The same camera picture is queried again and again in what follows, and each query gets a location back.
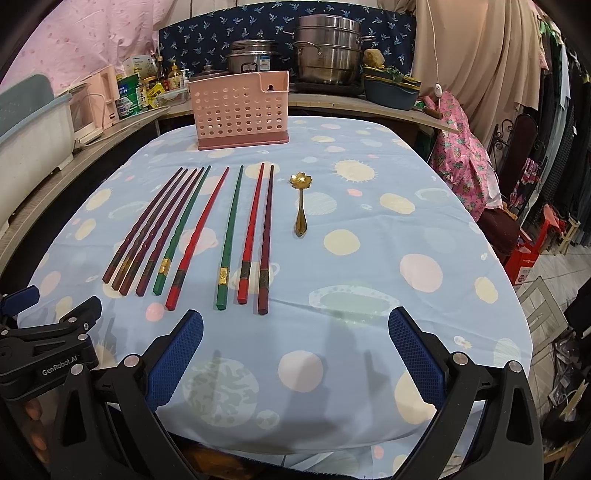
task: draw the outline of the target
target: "beige curtain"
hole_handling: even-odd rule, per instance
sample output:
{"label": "beige curtain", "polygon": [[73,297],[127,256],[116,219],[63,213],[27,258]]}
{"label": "beige curtain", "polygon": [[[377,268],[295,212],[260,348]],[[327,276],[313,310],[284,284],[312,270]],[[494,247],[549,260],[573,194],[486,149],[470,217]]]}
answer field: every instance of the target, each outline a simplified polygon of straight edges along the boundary
{"label": "beige curtain", "polygon": [[[431,6],[431,23],[428,6]],[[538,108],[539,27],[528,0],[378,0],[387,10],[415,12],[413,76],[432,93],[437,81],[462,104],[484,146],[495,124],[520,105]]]}

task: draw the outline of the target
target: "light blue tablecloth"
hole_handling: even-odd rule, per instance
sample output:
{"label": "light blue tablecloth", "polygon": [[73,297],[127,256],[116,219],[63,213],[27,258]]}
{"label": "light blue tablecloth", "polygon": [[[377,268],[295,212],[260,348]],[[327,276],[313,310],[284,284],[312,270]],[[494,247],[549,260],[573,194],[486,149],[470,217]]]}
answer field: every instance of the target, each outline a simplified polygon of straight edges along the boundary
{"label": "light blue tablecloth", "polygon": [[[332,456],[346,457],[343,473],[391,474],[434,410],[420,399],[388,336],[389,312],[403,305],[423,330],[476,363],[503,366],[516,359],[526,370],[532,350],[527,323],[470,215],[394,133],[370,122],[321,117],[290,118],[289,133],[284,145],[197,151],[190,126],[140,149],[53,242],[31,281],[41,301],[21,316],[20,325],[53,322],[97,295],[103,316],[90,335],[102,365],[109,366],[144,352],[187,309],[196,309],[204,320],[203,342],[172,400],[158,409],[169,431],[253,453],[349,449]],[[234,288],[261,161],[275,164],[269,314],[255,313],[255,294],[239,306],[233,289],[228,309],[219,312],[217,272],[238,168],[245,166],[245,177],[233,239]],[[153,279],[143,298],[134,293],[137,282],[124,298],[104,286],[100,278],[114,251],[157,190],[179,167],[208,164],[210,176],[164,295],[152,294]],[[226,166],[230,173],[177,310],[165,311],[183,249]],[[288,182],[298,171],[313,177],[305,192],[308,233],[300,239],[293,234],[298,194]],[[267,175],[254,261],[260,256],[266,191]],[[254,291],[257,278],[254,268]],[[316,468],[334,471],[327,461]]]}

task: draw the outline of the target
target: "green chopstick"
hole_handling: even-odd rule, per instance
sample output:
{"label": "green chopstick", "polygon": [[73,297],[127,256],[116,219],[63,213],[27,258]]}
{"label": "green chopstick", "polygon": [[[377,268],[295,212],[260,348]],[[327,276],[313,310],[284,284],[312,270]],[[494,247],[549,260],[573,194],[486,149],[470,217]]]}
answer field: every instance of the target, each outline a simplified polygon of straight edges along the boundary
{"label": "green chopstick", "polygon": [[207,177],[207,174],[209,173],[209,170],[211,170],[211,168],[212,168],[211,165],[208,166],[207,170],[205,171],[205,173],[201,177],[201,180],[199,180],[199,184],[197,185],[197,188],[193,192],[193,195],[191,195],[191,198],[189,199],[189,202],[188,202],[187,206],[185,207],[183,214],[181,215],[181,219],[178,221],[178,225],[177,225],[176,230],[174,231],[174,235],[170,239],[170,243],[168,244],[168,248],[166,249],[166,253],[164,254],[164,258],[162,259],[162,263],[160,264],[160,269],[158,270],[158,275],[156,276],[156,281],[154,282],[154,288],[152,289],[152,291],[156,295],[162,295],[162,291],[164,290],[164,283],[166,282],[166,275],[168,274],[168,269],[170,268],[170,264],[173,261],[174,251],[177,249],[178,241],[180,240],[181,235],[183,233],[184,226],[187,223],[187,220],[189,219],[189,214],[191,213],[191,209],[193,208],[193,205],[195,204],[195,200],[197,200],[197,195],[199,195],[199,191],[201,190],[201,187],[203,186],[203,182],[205,181],[205,178]]}
{"label": "green chopstick", "polygon": [[238,209],[238,197],[240,196],[240,183],[242,181],[243,170],[244,165],[241,165],[238,179],[236,181],[236,190],[234,190],[232,207],[230,207],[230,218],[228,219],[226,239],[223,244],[220,276],[217,282],[216,307],[218,310],[226,310],[226,305],[228,304],[228,269],[230,268],[230,257],[232,256],[232,237],[234,236],[234,224],[236,223],[236,210]]}

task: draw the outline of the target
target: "spoon handle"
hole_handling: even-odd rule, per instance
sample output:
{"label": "spoon handle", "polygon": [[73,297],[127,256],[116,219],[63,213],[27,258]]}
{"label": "spoon handle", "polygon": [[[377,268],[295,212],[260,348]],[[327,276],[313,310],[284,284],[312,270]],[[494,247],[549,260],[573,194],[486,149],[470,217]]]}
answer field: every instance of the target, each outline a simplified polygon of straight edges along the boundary
{"label": "spoon handle", "polygon": [[304,190],[300,190],[300,209],[297,212],[297,218],[295,219],[295,234],[302,236],[308,230],[306,223],[306,216],[304,214]]}

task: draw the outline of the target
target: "pink basket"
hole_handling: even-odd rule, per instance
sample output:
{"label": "pink basket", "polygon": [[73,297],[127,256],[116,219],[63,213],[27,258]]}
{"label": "pink basket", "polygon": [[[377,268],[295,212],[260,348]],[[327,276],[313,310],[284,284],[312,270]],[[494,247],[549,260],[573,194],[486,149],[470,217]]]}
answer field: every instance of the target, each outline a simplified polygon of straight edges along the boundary
{"label": "pink basket", "polygon": [[197,148],[287,143],[288,72],[253,72],[189,84]]}

